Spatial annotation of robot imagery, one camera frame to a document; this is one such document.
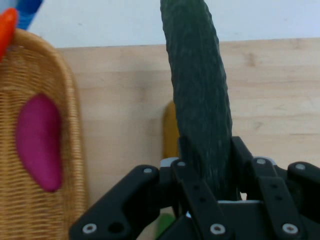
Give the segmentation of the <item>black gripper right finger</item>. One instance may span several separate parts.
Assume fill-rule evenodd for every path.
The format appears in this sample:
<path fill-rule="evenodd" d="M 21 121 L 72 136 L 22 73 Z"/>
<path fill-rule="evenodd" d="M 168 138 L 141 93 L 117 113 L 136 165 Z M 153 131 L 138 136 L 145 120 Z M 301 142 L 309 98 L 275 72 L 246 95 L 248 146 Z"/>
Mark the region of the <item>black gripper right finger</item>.
<path fill-rule="evenodd" d="M 318 240 L 320 238 L 320 169 L 303 161 L 278 167 L 254 157 L 238 136 L 231 153 L 239 190 L 247 194 L 243 213 L 247 229 L 239 239 Z"/>

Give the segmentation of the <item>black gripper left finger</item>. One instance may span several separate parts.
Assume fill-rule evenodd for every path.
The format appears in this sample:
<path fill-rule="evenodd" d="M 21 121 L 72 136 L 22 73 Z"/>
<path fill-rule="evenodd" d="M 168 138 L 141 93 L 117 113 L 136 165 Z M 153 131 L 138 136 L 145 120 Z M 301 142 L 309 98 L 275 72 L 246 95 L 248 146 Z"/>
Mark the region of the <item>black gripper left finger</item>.
<path fill-rule="evenodd" d="M 160 211 L 175 221 L 162 240 L 232 240 L 229 226 L 207 184 L 194 170 L 191 144 L 178 141 L 180 156 L 169 167 L 139 165 L 92 205 L 70 228 L 72 240 L 135 240 Z"/>

